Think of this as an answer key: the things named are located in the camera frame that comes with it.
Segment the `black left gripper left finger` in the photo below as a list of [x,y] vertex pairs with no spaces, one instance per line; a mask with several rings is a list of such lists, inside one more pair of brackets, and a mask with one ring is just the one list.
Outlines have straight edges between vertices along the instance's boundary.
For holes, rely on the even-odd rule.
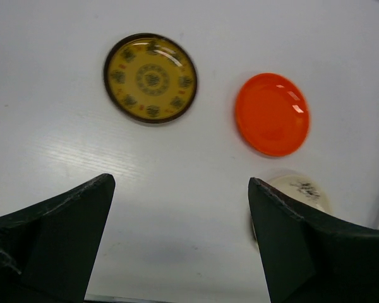
[[101,174],[0,217],[0,302],[83,302],[115,180]]

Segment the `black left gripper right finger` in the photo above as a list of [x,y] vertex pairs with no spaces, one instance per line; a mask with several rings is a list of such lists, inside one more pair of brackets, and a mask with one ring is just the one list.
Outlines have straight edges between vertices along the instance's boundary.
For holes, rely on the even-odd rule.
[[379,302],[379,230],[251,178],[251,219],[272,302]]

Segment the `orange plate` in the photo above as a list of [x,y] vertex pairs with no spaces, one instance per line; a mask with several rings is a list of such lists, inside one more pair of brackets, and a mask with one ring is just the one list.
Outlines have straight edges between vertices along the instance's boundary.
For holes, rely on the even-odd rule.
[[296,152],[310,130],[304,95],[275,73],[260,73],[245,82],[236,96],[234,117],[245,142],[269,157]]

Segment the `yellow patterned plate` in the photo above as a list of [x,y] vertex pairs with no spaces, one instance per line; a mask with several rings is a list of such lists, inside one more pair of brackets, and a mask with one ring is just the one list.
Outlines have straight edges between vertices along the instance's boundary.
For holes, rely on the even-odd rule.
[[105,91],[128,117],[163,124],[183,116],[198,90],[191,56],[175,41],[136,33],[117,42],[103,67]]

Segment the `cream plate with ink drawing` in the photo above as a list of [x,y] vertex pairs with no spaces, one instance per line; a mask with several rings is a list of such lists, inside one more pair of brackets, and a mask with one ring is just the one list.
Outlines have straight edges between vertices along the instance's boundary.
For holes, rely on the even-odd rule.
[[267,183],[292,199],[329,215],[332,214],[325,191],[309,177],[300,174],[286,174],[273,177]]

